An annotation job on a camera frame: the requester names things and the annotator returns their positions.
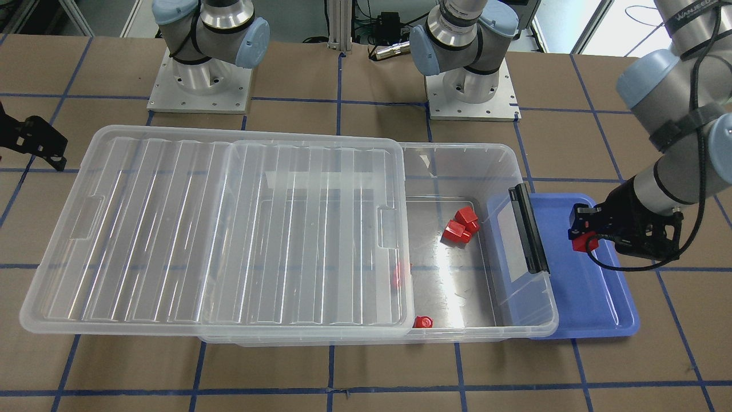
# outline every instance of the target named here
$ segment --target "clear plastic storage bin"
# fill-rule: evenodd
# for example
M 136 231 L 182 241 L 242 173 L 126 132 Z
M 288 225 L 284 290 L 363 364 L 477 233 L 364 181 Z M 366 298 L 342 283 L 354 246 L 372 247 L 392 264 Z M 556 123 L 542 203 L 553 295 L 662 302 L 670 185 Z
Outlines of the clear plastic storage bin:
M 21 323 L 240 345 L 548 336 L 549 275 L 527 271 L 508 195 L 520 182 L 497 144 L 109 126 Z M 442 243 L 464 205 L 478 236 Z

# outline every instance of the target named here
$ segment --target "black bracket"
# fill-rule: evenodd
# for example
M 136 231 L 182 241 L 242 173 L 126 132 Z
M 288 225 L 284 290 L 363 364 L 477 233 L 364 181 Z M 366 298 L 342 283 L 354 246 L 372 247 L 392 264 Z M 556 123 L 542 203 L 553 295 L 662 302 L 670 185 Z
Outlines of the black bracket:
M 30 116 L 25 122 L 19 122 L 5 114 L 0 103 L 0 147 L 30 153 L 47 161 L 56 171 L 63 172 L 68 142 L 41 117 Z
M 529 269 L 529 273 L 548 272 L 549 264 L 547 264 L 544 245 L 539 235 L 537 220 L 534 217 L 534 208 L 529 199 L 529 190 L 525 183 L 520 183 L 514 188 L 509 188 L 508 192 L 516 217 L 523 254 L 526 257 L 526 267 Z

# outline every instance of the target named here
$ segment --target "light blue joint cap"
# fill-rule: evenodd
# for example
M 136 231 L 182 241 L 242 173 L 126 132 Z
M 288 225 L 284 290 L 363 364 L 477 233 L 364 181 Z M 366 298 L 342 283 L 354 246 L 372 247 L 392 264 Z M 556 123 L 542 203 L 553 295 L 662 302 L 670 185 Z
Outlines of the light blue joint cap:
M 668 50 L 656 50 L 630 65 L 618 78 L 616 90 L 628 108 L 634 108 L 658 86 L 680 59 Z
M 152 15 L 158 26 L 176 22 L 198 7 L 198 0 L 154 0 Z
M 732 113 L 721 116 L 709 131 L 709 158 L 717 174 L 732 185 Z
M 509 5 L 489 0 L 480 15 L 480 21 L 492 32 L 513 38 L 518 33 L 518 15 Z
M 269 46 L 269 23 L 257 17 L 247 29 L 234 63 L 246 69 L 257 67 L 262 63 L 267 46 Z
M 419 72 L 425 76 L 436 76 L 440 74 L 440 64 L 437 62 L 435 48 L 432 40 L 427 36 L 425 28 L 417 26 L 409 33 L 409 48 L 411 49 L 412 60 Z

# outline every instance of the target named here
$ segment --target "blue tray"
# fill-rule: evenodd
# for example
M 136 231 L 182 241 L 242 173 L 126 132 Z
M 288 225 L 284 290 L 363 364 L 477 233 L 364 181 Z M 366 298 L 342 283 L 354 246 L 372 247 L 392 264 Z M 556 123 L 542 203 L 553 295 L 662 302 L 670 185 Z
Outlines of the blue tray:
M 623 273 L 602 269 L 585 254 L 572 250 L 567 229 L 575 203 L 595 205 L 583 194 L 531 195 L 559 310 L 556 332 L 539 339 L 633 335 L 640 320 Z M 611 243 L 601 240 L 595 253 L 600 262 L 618 265 Z

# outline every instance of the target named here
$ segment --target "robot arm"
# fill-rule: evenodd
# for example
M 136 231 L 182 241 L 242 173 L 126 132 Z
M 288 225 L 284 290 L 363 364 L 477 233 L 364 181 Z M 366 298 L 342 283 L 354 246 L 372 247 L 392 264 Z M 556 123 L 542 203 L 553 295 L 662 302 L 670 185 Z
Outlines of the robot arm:
M 575 250 L 592 250 L 602 238 L 614 241 L 621 254 L 678 259 L 685 250 L 679 248 L 681 209 L 732 184 L 732 114 L 722 107 L 732 98 L 727 4 L 656 1 L 680 57 L 666 50 L 643 57 L 621 75 L 617 90 L 664 155 L 603 203 L 575 205 L 569 229 Z
M 269 44 L 269 24 L 255 16 L 251 0 L 155 0 L 152 12 L 182 65 L 213 58 L 254 68 Z
M 445 81 L 455 98 L 483 103 L 498 88 L 498 69 L 517 33 L 518 16 L 498 0 L 440 0 L 409 43 L 423 75 L 451 72 Z

